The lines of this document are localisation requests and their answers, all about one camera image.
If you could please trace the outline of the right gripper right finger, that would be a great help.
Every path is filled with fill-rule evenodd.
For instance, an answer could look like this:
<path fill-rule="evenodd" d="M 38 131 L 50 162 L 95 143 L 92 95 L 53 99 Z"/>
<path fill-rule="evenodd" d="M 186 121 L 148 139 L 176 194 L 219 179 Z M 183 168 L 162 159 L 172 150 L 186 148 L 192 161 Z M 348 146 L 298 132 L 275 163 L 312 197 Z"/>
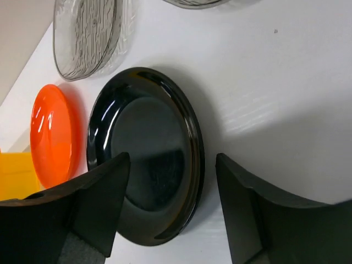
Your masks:
<path fill-rule="evenodd" d="M 223 153 L 216 176 L 233 263 L 351 263 L 351 201 L 294 195 Z"/>

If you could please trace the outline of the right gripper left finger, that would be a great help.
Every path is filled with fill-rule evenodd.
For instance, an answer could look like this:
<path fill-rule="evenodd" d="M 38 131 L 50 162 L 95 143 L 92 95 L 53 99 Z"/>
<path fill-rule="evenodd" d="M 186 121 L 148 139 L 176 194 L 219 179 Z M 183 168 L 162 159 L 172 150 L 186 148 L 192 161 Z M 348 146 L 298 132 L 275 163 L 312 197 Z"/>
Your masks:
<path fill-rule="evenodd" d="M 1 202 L 1 263 L 104 263 L 130 172 L 123 152 L 63 184 Z"/>

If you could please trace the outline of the orange plate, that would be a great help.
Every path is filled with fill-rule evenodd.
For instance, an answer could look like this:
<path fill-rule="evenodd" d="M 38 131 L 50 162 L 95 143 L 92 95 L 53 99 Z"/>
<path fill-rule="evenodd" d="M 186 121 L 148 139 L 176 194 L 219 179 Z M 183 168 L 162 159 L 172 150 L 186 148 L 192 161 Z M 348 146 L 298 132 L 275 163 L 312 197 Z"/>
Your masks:
<path fill-rule="evenodd" d="M 65 93 L 45 85 L 32 107 L 30 150 L 41 185 L 52 188 L 71 179 L 79 166 L 82 140 L 81 118 Z"/>

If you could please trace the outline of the black plate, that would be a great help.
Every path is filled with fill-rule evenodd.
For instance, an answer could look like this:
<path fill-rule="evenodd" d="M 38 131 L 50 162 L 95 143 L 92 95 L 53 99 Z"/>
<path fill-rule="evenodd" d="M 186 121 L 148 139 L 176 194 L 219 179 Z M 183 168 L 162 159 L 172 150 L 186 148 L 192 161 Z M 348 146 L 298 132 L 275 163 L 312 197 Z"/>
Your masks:
<path fill-rule="evenodd" d="M 96 98 L 87 126 L 87 167 L 122 152 L 129 154 L 130 174 L 117 232 L 142 246 L 172 240 L 199 205 L 205 150 L 189 100 L 159 71 L 123 70 Z"/>

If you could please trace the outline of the clear grey plate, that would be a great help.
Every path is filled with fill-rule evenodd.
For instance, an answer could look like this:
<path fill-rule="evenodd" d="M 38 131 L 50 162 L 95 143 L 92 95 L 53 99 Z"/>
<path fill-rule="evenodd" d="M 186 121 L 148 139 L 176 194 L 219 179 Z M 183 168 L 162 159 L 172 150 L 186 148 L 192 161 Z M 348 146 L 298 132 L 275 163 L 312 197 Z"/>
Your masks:
<path fill-rule="evenodd" d="M 112 74 L 133 38 L 138 1 L 55 1 L 53 58 L 65 81 Z"/>
<path fill-rule="evenodd" d="M 182 9 L 243 9 L 252 6 L 259 1 L 257 0 L 164 0 L 164 2 L 169 3 L 173 6 Z"/>

